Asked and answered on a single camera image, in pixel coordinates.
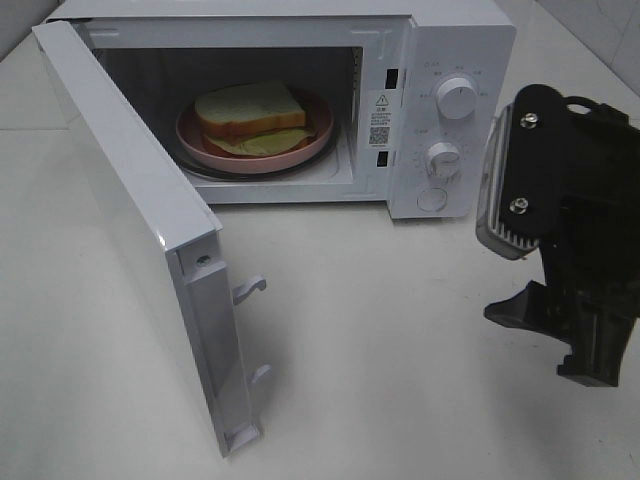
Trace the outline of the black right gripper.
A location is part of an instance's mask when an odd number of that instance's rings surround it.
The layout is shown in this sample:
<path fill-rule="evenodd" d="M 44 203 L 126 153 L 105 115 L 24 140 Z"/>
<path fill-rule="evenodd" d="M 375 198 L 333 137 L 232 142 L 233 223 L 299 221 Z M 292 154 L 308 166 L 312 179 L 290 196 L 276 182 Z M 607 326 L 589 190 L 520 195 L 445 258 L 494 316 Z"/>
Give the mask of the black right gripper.
<path fill-rule="evenodd" d="M 564 104 L 569 156 L 558 220 L 541 244 L 547 286 L 530 281 L 513 297 L 489 304 L 484 317 L 571 339 L 557 374 L 586 387 L 618 387 L 639 316 L 639 131 L 605 103 L 567 97 Z M 576 300 L 601 309 L 581 309 L 571 337 L 565 310 Z"/>

